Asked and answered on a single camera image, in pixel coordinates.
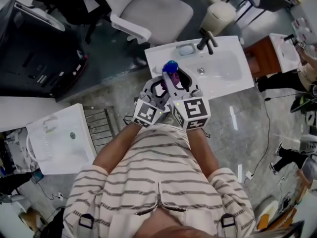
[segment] black pants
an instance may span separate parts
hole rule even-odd
[[[279,155],[280,157],[282,157],[282,159],[280,159],[275,165],[274,165],[274,169],[276,171],[280,171],[283,167],[285,167],[286,165],[295,162],[297,167],[299,169],[302,168],[304,161],[306,160],[307,156],[306,155],[302,155],[300,153],[298,153],[298,151],[292,150],[292,149],[284,149],[284,148],[280,148],[279,149]]]
[[[295,70],[286,73],[277,73],[269,78],[260,79],[259,90],[292,88],[297,91],[306,92],[306,88],[299,80],[298,73]]]

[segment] black chair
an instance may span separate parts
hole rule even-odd
[[[254,19],[252,19],[249,24],[255,21],[267,10],[271,12],[276,12],[280,9],[286,8],[289,5],[291,5],[290,1],[288,0],[243,0],[238,4],[237,8],[239,8],[246,1],[249,1],[251,5],[246,9],[246,11],[242,13],[242,15],[236,20],[236,22],[238,22],[252,7],[263,9],[263,11],[259,15],[257,15]]]
[[[54,9],[58,9],[66,18],[67,22],[73,25],[90,25],[87,31],[85,41],[89,44],[90,36],[94,31],[97,22],[100,19],[105,19],[110,22],[108,14],[111,8],[105,0],[95,0],[100,6],[91,12],[87,11],[84,0],[37,0],[45,4],[49,9],[48,14]]]

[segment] metal grate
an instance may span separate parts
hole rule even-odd
[[[84,107],[84,113],[95,150],[99,153],[118,133],[113,107]]]

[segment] striped shirt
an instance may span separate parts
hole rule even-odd
[[[158,206],[182,225],[218,234],[221,216],[235,217],[240,236],[255,226],[251,204],[228,168],[207,179],[193,157],[186,132],[163,124],[143,129],[115,169],[108,174],[85,167],[76,177],[64,223],[77,237],[80,216],[95,218],[101,238],[133,237]]]

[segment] faucet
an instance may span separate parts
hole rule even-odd
[[[211,43],[213,44],[213,46],[215,48],[218,47],[218,43],[214,39],[211,31],[207,31],[205,33],[205,35],[203,36],[202,40],[197,44],[197,49],[203,50],[205,45],[207,45],[209,55],[212,55],[213,54],[213,50],[212,50],[212,46],[211,46],[209,40],[211,40]]]

